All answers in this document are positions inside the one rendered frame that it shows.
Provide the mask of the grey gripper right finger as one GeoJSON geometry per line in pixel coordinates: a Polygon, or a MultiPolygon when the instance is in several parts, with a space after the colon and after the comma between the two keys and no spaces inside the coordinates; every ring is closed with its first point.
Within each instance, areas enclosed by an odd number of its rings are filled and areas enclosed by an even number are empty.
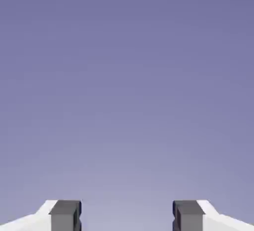
{"type": "Polygon", "coordinates": [[[172,231],[254,231],[254,225],[216,211],[208,200],[174,200],[172,231]]]}

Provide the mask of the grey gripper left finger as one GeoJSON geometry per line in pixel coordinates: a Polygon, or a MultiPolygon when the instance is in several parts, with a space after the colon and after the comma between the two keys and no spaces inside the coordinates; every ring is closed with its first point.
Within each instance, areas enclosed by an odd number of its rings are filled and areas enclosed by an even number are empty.
{"type": "Polygon", "coordinates": [[[0,225],[0,231],[82,231],[79,200],[46,200],[33,214],[0,225]]]}

